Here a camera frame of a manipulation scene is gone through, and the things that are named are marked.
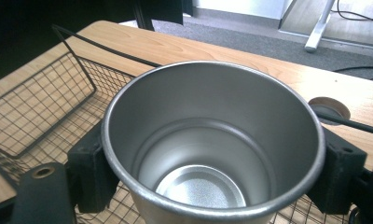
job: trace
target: white table leg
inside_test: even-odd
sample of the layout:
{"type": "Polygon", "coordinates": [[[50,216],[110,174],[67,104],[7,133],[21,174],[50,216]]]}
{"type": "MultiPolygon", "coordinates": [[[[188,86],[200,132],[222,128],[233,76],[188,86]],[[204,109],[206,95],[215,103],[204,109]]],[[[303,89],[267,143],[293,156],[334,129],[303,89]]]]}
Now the white table leg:
{"type": "Polygon", "coordinates": [[[315,24],[314,29],[311,32],[308,42],[305,45],[305,50],[307,52],[315,52],[317,46],[320,43],[321,37],[325,31],[326,24],[329,21],[332,6],[334,5],[335,0],[328,0],[323,14],[321,14],[320,19],[318,19],[317,24],[315,24]]]}

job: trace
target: metal cup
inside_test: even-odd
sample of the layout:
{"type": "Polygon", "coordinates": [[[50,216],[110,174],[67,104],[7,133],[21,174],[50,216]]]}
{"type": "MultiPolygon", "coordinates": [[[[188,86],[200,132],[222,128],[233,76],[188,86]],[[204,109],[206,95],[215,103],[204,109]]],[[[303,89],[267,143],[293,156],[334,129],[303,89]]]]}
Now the metal cup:
{"type": "Polygon", "coordinates": [[[232,63],[175,63],[131,81],[104,115],[104,152],[146,223],[267,223],[321,173],[307,103],[232,63]]]}

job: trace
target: metal wire mesh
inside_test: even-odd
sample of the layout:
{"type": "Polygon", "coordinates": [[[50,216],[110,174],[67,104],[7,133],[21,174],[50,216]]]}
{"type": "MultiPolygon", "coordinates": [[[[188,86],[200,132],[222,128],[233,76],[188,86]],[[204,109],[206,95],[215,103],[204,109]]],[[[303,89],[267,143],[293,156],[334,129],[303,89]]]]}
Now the metal wire mesh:
{"type": "MultiPolygon", "coordinates": [[[[0,166],[13,181],[39,164],[65,163],[67,151],[103,118],[114,95],[133,78],[78,59],[82,67],[71,53],[65,54],[0,98],[0,166]]],[[[122,183],[102,213],[76,213],[78,223],[145,223],[122,183]]],[[[347,217],[322,214],[304,196],[270,223],[338,224],[347,223],[347,217]]]]}

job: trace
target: wooden table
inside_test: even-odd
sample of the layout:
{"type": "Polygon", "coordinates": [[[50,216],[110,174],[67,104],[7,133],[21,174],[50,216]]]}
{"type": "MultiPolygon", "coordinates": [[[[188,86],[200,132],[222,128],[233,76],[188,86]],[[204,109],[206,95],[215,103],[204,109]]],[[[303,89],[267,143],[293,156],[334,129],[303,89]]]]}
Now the wooden table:
{"type": "MultiPolygon", "coordinates": [[[[107,21],[97,21],[80,31],[79,34],[111,49],[159,64],[191,60],[215,60],[242,64],[278,78],[297,91],[307,102],[315,97],[336,99],[348,107],[352,120],[373,126],[373,81],[107,21]]],[[[68,43],[77,55],[132,75],[138,76],[152,68],[119,58],[74,37],[69,38],[68,43]]],[[[58,59],[65,52],[67,48],[60,44],[1,79],[0,96],[58,59]]],[[[372,169],[373,134],[341,125],[325,125],[325,127],[366,151],[368,153],[366,168],[372,169]]],[[[0,202],[14,194],[15,192],[0,176],[0,202]]]]}

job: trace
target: gray carpet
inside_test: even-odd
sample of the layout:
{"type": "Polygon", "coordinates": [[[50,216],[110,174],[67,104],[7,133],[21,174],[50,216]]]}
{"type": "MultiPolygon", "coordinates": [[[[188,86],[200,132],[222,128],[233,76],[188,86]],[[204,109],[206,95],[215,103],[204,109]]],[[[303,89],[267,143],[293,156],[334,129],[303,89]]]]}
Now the gray carpet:
{"type": "MultiPolygon", "coordinates": [[[[328,71],[346,67],[373,66],[372,56],[325,47],[318,48],[315,53],[308,53],[304,50],[304,43],[280,39],[277,36],[273,38],[267,35],[253,35],[251,34],[252,32],[241,32],[209,25],[185,21],[184,26],[182,26],[169,22],[154,21],[156,32],[181,36],[328,71]]],[[[373,69],[354,69],[341,73],[373,80],[373,69]]]]}

